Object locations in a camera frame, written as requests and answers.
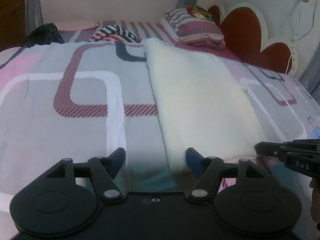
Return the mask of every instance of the circular knob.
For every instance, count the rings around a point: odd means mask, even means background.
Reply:
[[[30,184],[12,199],[10,213],[19,231],[36,236],[61,236],[81,229],[98,204],[94,194],[72,183]]]
[[[268,183],[256,188],[235,184],[216,196],[214,207],[231,228],[250,236],[292,230],[301,214],[301,202],[295,194],[281,186],[270,188]]]

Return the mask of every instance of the pillow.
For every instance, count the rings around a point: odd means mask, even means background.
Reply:
[[[200,41],[200,42],[190,43],[189,45],[198,46],[198,47],[207,47],[207,48],[216,49],[216,50],[223,50],[226,48],[226,43],[224,41],[219,45],[211,41]]]
[[[186,9],[188,14],[190,14],[191,16],[197,17],[199,19],[204,19],[210,22],[213,21],[211,14],[200,6],[187,5]]]
[[[202,42],[203,46],[209,48],[225,47],[224,35],[220,28],[214,22],[191,16],[186,8],[165,13],[160,23],[175,41],[190,45]]]
[[[59,32],[90,30],[98,27],[99,25],[100,22],[90,19],[56,23],[56,27],[58,28]]]

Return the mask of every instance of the striped pillow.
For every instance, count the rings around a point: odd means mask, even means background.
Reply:
[[[172,31],[176,34],[172,37],[184,44],[203,44],[203,46],[223,49],[225,47],[224,35],[220,28],[214,23],[204,19],[191,16],[186,8],[174,9],[164,14],[163,18],[168,24],[164,29],[170,35]]]

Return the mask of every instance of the patterned bedspread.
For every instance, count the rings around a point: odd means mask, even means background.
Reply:
[[[108,25],[119,25],[129,32],[139,35],[142,39],[158,38],[166,43],[171,43],[170,38],[160,24],[149,22],[101,21],[100,26],[96,29],[60,32],[60,34],[65,42],[88,41],[97,30],[100,30]]]
[[[150,26],[112,23],[151,36]],[[179,189],[168,169],[143,46],[79,42],[94,32],[64,33],[70,43],[27,48],[0,70],[0,240],[16,232],[8,213],[12,195],[65,157],[85,162],[124,147],[126,167],[116,178],[122,190]],[[222,60],[248,89],[270,141],[320,138],[320,106],[298,81]],[[224,179],[222,187],[229,183]],[[313,239],[310,195],[304,197],[300,228]]]

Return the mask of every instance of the bed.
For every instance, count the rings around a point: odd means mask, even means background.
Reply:
[[[243,87],[269,141],[320,136],[320,107],[292,77],[298,59],[290,42],[268,40],[264,19],[250,4],[237,5],[228,13],[222,6],[213,6],[209,12],[225,35],[225,50],[176,43],[159,24],[100,21],[98,28],[118,24],[142,39],[153,37],[177,48],[217,55]],[[0,53],[0,65],[6,63],[0,70],[0,114],[5,116],[0,120],[1,240],[16,232],[8,213],[12,196],[65,157],[85,162],[125,148],[125,169],[116,178],[124,192],[185,191],[196,181],[189,173],[175,174],[181,170],[172,168],[159,118],[159,95],[150,79],[143,45],[88,43],[98,28],[61,33],[66,44],[24,49],[10,60],[16,50]],[[249,41],[247,50],[239,41]],[[306,186],[310,179],[278,163],[264,164],[303,201],[296,233],[303,239],[316,239]],[[232,183],[223,179],[221,190]]]

